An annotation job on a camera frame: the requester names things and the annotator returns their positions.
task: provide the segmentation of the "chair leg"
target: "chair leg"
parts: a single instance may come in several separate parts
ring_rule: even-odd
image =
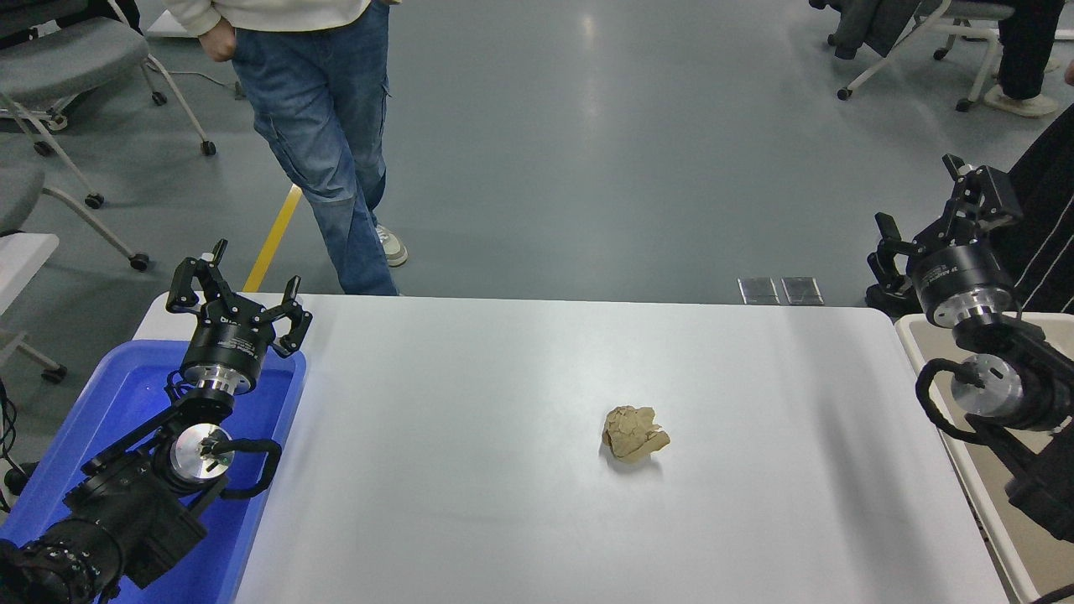
[[[41,372],[41,377],[52,382],[53,384],[59,384],[60,380],[63,379],[63,376],[67,375],[66,366],[42,355],[37,348],[30,346],[26,342],[19,342],[18,351],[29,357],[33,362],[45,368],[45,371]]]
[[[947,43],[932,52],[932,58],[938,61],[942,61],[943,58],[947,56],[947,53],[955,47],[955,40],[957,39],[957,35],[948,35]]]
[[[194,130],[198,131],[198,135],[201,136],[202,153],[204,155],[216,155],[216,145],[213,144],[213,141],[208,140],[205,131],[202,130],[201,124],[199,124],[198,118],[194,116],[194,112],[190,111],[190,105],[187,104],[186,98],[184,98],[183,92],[179,91],[179,87],[175,85],[175,81],[172,80],[172,74],[168,73],[168,70],[164,69],[164,66],[157,60],[157,57],[149,55],[148,59],[160,72],[160,75],[164,77],[164,82],[168,82],[168,86],[172,89],[172,92],[179,101],[179,104],[183,105],[183,111],[187,112],[187,117],[190,118],[190,124],[193,125]]]
[[[1000,56],[999,37],[989,34],[985,38],[988,41],[988,49],[985,52],[985,60],[981,61],[981,69],[977,70],[977,77],[973,81],[973,87],[970,88],[970,96],[967,97],[967,100],[971,103],[976,102],[981,98],[981,89],[985,86],[985,78],[991,75],[996,60]]]
[[[113,247],[119,250],[130,261],[131,268],[136,271],[144,271],[149,265],[149,257],[143,253],[134,251],[127,244],[119,240],[107,227],[104,226],[96,216],[89,213],[85,207],[82,206],[74,198],[67,195],[59,189],[53,189],[45,187],[41,192],[54,197],[67,204],[79,218],[86,221],[87,225],[93,228],[95,231],[105,241],[107,241]]]
[[[53,136],[53,133],[48,131],[48,128],[46,128],[45,125],[42,124],[40,119],[33,117],[33,115],[29,111],[27,111],[26,107],[24,107],[21,104],[6,97],[0,97],[0,101],[2,101],[4,105],[8,105],[6,109],[9,112],[11,112],[12,115],[21,116],[24,119],[33,125],[33,128],[44,139],[44,143],[52,148],[53,153],[60,156],[60,159],[63,160],[63,163],[66,163],[67,167],[70,168],[72,172],[74,172],[74,175],[78,178],[78,181],[81,181],[82,184],[86,187],[86,189],[89,190],[89,193],[86,196],[86,204],[92,207],[100,207],[101,204],[104,203],[104,198],[101,196],[100,192],[97,191],[97,189],[93,188],[93,185],[89,183],[89,178],[87,178],[86,175],[82,173],[82,170],[78,170],[78,167],[74,164],[74,161],[71,160],[71,157],[68,156],[67,152],[63,150],[63,147],[61,147],[60,144],[56,141],[56,138]]]
[[[854,94],[854,90],[858,89],[862,84],[868,82],[870,77],[875,75],[876,72],[884,69],[885,67],[888,66],[888,63],[895,60],[895,57],[903,52],[903,49],[906,46],[906,42],[909,40],[916,39],[918,35],[928,31],[932,27],[932,24],[938,21],[943,16],[944,11],[946,11],[948,6],[950,6],[950,0],[942,0],[940,2],[940,6],[935,11],[933,11],[928,16],[928,18],[921,21],[919,26],[915,27],[913,31],[908,33],[905,38],[900,40],[895,45],[895,47],[891,48],[891,51],[887,54],[886,57],[873,63],[872,67],[861,72],[861,75],[855,77],[854,81],[847,84],[845,88],[840,89],[839,92],[837,94],[839,99],[845,101],[846,99],[851,98],[851,95]]]
[[[150,97],[153,98],[154,104],[160,106],[168,102],[168,97],[163,92],[157,89],[157,86],[149,78],[149,69],[145,67],[145,63],[139,66],[142,69],[142,77],[145,78],[145,85],[149,87]]]
[[[42,141],[38,136],[38,133],[34,132],[33,130],[30,130],[30,127],[26,125],[26,121],[24,121],[25,118],[23,117],[23,114],[19,113],[20,105],[16,106],[15,101],[9,99],[3,95],[0,95],[0,105],[3,105],[3,109],[8,112],[9,115],[11,115],[12,119],[15,120],[15,124],[18,125],[18,129],[21,130],[24,134],[30,138],[30,141],[33,143],[33,150],[38,152],[38,155],[42,157],[47,157],[49,155],[53,155],[54,149],[50,146],[48,146],[48,143]]]

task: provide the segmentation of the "gray floor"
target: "gray floor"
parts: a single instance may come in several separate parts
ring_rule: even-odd
[[[160,10],[147,1],[143,24]],[[950,191],[943,154],[1006,169],[1049,121],[956,113],[983,45],[935,62],[939,35],[840,102],[834,91],[877,57],[834,59],[825,38],[838,14],[806,0],[408,0],[392,18],[379,216],[409,246],[395,273],[408,296],[736,304],[738,277],[809,275],[830,305],[860,305],[873,213],[916,232]],[[174,71],[235,80],[197,42],[151,45]],[[1055,56],[1065,64],[1074,43]],[[182,258],[227,238],[222,269],[241,287],[289,189],[249,105],[177,77],[216,157],[133,74],[86,98],[59,134],[108,199],[99,216],[155,263],[130,270],[59,203],[31,216],[26,230],[55,232],[60,247],[0,319],[71,374],[52,386],[23,358],[3,368],[20,407],[17,459],[41,456]],[[1061,72],[1045,92],[1074,101]],[[83,193],[0,124],[11,161]],[[338,292],[304,205],[262,289],[292,274],[307,292]]]

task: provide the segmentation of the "hand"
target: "hand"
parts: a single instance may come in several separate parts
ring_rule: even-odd
[[[199,35],[198,41],[208,58],[218,63],[230,61],[235,56],[235,28],[223,17],[220,17],[213,29]]]

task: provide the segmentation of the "crumpled paper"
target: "crumpled paper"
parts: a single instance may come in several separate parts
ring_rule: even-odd
[[[611,409],[605,421],[604,442],[615,459],[636,463],[671,442],[667,432],[653,423],[655,417],[653,407],[636,409],[625,405]]]

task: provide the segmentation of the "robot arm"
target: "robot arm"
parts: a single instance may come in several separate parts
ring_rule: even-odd
[[[881,241],[869,264],[877,285],[867,300],[888,310],[915,297],[929,322],[950,329],[955,343],[973,353],[962,362],[926,363],[916,388],[921,406],[947,435],[990,448],[1012,474],[1005,487],[1012,505],[1056,538],[1074,542],[1074,362],[1039,327],[1003,314],[1017,306],[1014,286],[988,234],[1021,218],[1006,174],[953,156],[944,162],[955,189],[943,215],[913,241],[901,241],[890,216],[876,215]],[[906,257],[906,274],[896,268],[899,255]],[[952,426],[929,398],[944,371],[954,374],[952,393],[973,432]],[[1010,429],[1054,437],[1034,454]]]
[[[63,499],[67,518],[21,547],[0,541],[0,604],[104,603],[122,576],[145,588],[205,537],[199,517],[211,503],[268,488],[279,444],[233,440],[219,425],[235,397],[257,387],[268,347],[296,351],[313,315],[296,300],[299,277],[271,310],[232,292],[218,269],[226,247],[221,240],[209,259],[187,258],[175,271],[166,308],[195,314],[198,327],[178,369],[185,383],[165,387],[172,405],[83,465],[86,479]],[[284,317],[290,330],[277,337],[273,323]],[[266,459],[255,485],[228,489],[236,452]]]

